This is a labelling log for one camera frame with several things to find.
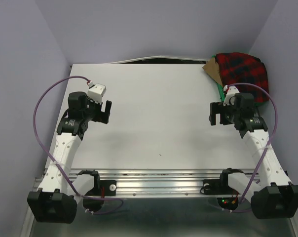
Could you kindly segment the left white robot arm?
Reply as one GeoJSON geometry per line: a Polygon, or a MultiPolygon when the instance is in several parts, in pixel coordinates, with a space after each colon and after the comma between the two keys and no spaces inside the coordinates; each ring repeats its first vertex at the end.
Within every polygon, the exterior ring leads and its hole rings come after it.
{"type": "Polygon", "coordinates": [[[38,222],[73,222],[81,196],[103,192],[98,171],[81,171],[72,183],[70,173],[75,154],[88,129],[90,121],[107,124],[111,101],[102,111],[104,91],[72,92],[68,96],[68,108],[57,126],[56,144],[47,173],[37,191],[29,192],[28,205],[38,222]]]}

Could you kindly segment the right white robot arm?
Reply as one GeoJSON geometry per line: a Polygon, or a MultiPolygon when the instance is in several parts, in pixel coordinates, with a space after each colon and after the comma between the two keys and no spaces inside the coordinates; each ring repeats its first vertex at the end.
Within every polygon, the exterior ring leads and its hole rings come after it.
{"type": "Polygon", "coordinates": [[[298,185],[292,183],[282,169],[270,144],[270,136],[264,119],[255,115],[254,97],[250,93],[228,95],[223,102],[210,104],[209,121],[230,125],[239,132],[253,161],[257,164],[254,174],[260,181],[248,178],[240,169],[224,169],[219,179],[204,180],[201,192],[206,195],[229,195],[237,192],[238,200],[224,200],[219,203],[223,209],[234,211],[246,199],[251,211],[258,219],[292,218],[298,209],[298,185]]]}

